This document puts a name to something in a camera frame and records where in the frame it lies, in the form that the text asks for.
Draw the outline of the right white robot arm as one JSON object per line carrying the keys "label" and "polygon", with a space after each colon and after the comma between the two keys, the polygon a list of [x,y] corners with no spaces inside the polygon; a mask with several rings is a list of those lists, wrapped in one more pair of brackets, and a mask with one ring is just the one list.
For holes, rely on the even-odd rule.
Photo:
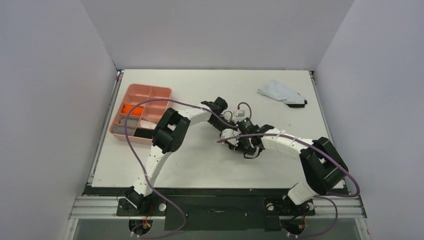
{"label": "right white robot arm", "polygon": [[220,139],[231,150],[245,155],[272,150],[300,162],[305,180],[291,187],[282,199],[282,207],[289,214],[296,213],[304,202],[313,197],[327,195],[349,171],[326,137],[296,137],[272,125],[254,125],[246,118],[237,123],[237,129],[222,130]]}

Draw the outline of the black rolled underwear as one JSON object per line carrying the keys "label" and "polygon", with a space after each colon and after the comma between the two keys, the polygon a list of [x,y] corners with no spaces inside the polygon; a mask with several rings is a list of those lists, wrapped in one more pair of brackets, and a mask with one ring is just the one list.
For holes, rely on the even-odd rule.
{"label": "black rolled underwear", "polygon": [[154,133],[153,129],[136,128],[133,136],[137,138],[143,138],[143,139],[152,139],[153,133]]}

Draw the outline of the grey striped rolled underwear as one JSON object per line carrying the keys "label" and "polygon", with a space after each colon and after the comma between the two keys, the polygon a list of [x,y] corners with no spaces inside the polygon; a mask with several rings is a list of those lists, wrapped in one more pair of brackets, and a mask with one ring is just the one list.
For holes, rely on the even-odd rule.
{"label": "grey striped rolled underwear", "polygon": [[127,134],[128,136],[134,136],[135,132],[136,132],[137,128],[130,126],[130,127],[125,127],[123,125],[115,125],[112,128],[112,134],[114,135],[125,135]]}

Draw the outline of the pink divided storage tray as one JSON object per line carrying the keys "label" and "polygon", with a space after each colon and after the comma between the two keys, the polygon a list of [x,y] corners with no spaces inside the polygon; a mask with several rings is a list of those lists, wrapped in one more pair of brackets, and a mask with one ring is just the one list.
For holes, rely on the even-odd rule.
{"label": "pink divided storage tray", "polygon": [[132,83],[118,104],[109,133],[125,141],[125,131],[133,144],[150,145],[153,130],[171,103],[172,89],[164,86]]}

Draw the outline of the white rolled underwear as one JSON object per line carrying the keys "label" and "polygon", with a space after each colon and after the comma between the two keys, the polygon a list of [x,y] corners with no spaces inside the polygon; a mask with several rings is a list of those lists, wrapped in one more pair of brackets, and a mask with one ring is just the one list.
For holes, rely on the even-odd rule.
{"label": "white rolled underwear", "polygon": [[138,127],[142,129],[154,130],[157,124],[147,120],[140,120]]}

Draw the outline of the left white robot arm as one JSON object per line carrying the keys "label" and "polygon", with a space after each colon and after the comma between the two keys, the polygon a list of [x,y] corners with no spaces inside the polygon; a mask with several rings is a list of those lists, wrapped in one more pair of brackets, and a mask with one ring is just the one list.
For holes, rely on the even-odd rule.
{"label": "left white robot arm", "polygon": [[145,162],[142,162],[133,148],[128,136],[127,120],[124,122],[126,141],[142,168],[141,175],[125,191],[125,199],[129,202],[129,208],[136,215],[143,215],[149,210],[149,195],[156,191],[153,184],[168,157],[181,147],[190,126],[208,122],[219,131],[236,128],[233,123],[221,116],[221,113],[228,108],[227,102],[221,97],[217,97],[215,101],[202,101],[200,105],[192,105],[174,99],[154,98],[141,102],[137,106],[150,102],[172,102],[188,108],[177,111],[170,107],[164,112],[152,132],[152,145]]}

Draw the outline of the orange underwear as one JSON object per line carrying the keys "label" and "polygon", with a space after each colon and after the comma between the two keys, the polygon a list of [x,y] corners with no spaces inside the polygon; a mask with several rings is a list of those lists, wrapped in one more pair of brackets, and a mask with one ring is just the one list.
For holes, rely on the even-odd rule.
{"label": "orange underwear", "polygon": [[141,116],[144,111],[144,108],[142,106],[135,107],[132,104],[124,104],[122,108],[123,114],[130,114],[133,116]]}

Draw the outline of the light blue underwear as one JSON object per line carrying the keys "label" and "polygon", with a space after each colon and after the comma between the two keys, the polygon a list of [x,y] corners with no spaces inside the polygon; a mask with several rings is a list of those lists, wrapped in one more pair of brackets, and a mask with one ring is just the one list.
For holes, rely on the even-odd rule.
{"label": "light blue underwear", "polygon": [[308,104],[307,99],[301,94],[274,79],[268,81],[262,88],[258,88],[256,92],[261,96],[283,102],[289,108],[304,108]]}

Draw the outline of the aluminium mounting rail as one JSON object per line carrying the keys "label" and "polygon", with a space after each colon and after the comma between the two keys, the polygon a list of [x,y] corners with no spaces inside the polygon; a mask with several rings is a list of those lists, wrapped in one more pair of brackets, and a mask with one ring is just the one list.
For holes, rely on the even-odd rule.
{"label": "aluminium mounting rail", "polygon": [[[337,206],[339,218],[366,218],[366,210],[359,197],[341,198],[330,196]],[[330,201],[325,199],[314,199],[315,215],[313,218],[332,218],[335,208]],[[115,196],[78,196],[75,198],[69,219],[101,219],[101,220],[140,220],[140,216],[118,216],[118,202]]]}

